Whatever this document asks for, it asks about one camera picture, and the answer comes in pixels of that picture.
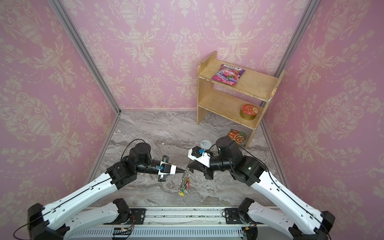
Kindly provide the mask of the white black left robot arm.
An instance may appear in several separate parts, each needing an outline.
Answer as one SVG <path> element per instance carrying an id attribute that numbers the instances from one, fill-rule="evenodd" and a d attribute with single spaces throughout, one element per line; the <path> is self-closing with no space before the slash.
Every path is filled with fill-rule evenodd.
<path id="1" fill-rule="evenodd" d="M 28 209 L 28 229 L 31 240 L 64 240 L 71 235 L 97 225 L 135 223 L 124 199 L 115 199 L 105 207 L 83 212 L 97 200 L 110 195 L 137 179 L 138 173 L 165 176 L 183 173 L 166 161 L 156 161 L 151 156 L 151 146 L 138 143 L 99 177 L 77 191 L 43 206 L 35 204 Z"/>

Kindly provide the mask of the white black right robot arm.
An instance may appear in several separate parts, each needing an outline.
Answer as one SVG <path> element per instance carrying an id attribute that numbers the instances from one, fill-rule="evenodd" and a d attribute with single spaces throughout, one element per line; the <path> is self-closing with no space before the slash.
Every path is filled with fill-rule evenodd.
<path id="1" fill-rule="evenodd" d="M 207 180 L 213 179 L 216 171 L 229 171 L 234 180 L 263 194 L 280 209 L 277 212 L 246 198 L 238 207 L 244 223 L 262 223 L 291 240 L 331 239 L 330 232 L 336 219 L 332 213 L 321 212 L 305 203 L 274 177 L 261 160 L 250 153 L 244 155 L 243 147 L 230 137 L 219 138 L 216 147 L 217 155 L 199 146 L 190 149 L 190 171 L 203 173 Z"/>

